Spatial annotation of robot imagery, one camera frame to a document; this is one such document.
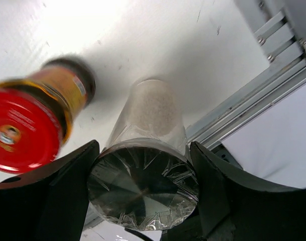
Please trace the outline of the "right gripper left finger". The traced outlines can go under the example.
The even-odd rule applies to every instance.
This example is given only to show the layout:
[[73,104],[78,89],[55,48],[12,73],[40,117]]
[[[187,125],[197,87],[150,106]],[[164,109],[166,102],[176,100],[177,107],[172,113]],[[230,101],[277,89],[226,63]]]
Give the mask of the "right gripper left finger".
[[80,240],[87,179],[99,155],[92,140],[70,154],[0,183],[0,240]]

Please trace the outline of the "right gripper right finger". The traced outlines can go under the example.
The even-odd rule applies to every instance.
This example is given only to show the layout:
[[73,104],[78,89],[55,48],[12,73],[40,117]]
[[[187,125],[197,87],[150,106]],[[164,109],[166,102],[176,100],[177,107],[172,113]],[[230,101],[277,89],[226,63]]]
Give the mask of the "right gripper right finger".
[[190,145],[207,240],[306,240],[306,188],[256,177],[198,142]]

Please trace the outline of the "brown jar red lid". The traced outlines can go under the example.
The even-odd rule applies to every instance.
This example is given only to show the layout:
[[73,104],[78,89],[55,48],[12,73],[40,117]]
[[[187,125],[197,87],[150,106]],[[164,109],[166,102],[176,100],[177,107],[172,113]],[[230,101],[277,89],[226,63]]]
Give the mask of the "brown jar red lid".
[[21,174],[53,162],[95,95],[95,75],[75,56],[47,61],[0,82],[0,171]]

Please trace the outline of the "clear jar with beige powder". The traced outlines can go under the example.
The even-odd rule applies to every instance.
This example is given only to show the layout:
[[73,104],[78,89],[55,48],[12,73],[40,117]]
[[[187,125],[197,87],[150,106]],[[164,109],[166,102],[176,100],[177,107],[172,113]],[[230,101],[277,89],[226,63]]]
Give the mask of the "clear jar with beige powder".
[[87,188],[102,219],[138,231],[171,229],[193,213],[198,181],[182,113],[166,82],[132,86]]

